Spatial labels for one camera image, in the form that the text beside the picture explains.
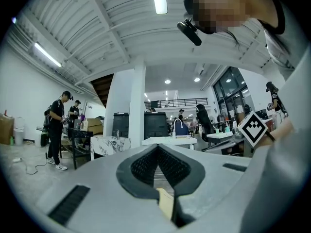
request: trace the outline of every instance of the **man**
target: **man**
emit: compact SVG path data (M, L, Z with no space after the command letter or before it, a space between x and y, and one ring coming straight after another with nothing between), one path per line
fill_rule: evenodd
M78 106L80 104L79 100L74 102L74 106L70 107L68 115L69 115L69 128L73 128L75 119L78 119L79 109ZM71 139L71 131L68 131L68 138Z
M183 122L183 112L184 112L184 110L182 110L182 109L180 109L179 110L179 115L178 115L178 119L180 119L182 122Z
M65 123L64 115L64 103L69 99L73 100L69 91L64 91L62 97L53 102L50 109L50 128L49 137L51 143L49 146L48 163L56 165L56 169L67 170L66 166L60 164L58 153L60 149L60 141L62 137L63 123Z

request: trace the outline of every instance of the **cardboard box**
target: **cardboard box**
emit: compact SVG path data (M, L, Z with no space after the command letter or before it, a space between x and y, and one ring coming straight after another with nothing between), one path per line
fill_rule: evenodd
M83 130L93 132L93 135L103 134L104 127L99 118L87 118L83 122Z
M14 118L0 114L0 143L10 145L13 136Z

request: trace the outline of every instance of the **black rubber pad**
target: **black rubber pad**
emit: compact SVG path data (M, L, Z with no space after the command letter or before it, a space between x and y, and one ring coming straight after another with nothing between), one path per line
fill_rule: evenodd
M89 190L90 188L83 185L75 186L55 209L50 212L49 217L59 224L65 225L86 197Z

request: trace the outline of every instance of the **black cap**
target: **black cap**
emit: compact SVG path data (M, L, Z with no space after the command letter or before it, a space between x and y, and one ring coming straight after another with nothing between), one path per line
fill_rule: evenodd
M69 98L69 100L73 100L73 96L71 95L69 91L64 91L63 95L66 95Z

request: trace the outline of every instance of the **black pants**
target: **black pants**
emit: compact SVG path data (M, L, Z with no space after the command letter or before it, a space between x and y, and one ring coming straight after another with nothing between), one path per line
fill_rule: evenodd
M58 153L60 150L60 141L62 138L62 132L60 129L49 129L49 137L51 139L51 143L49 146L49 153L48 157L49 158L54 158L55 164L59 164L59 158L58 158Z

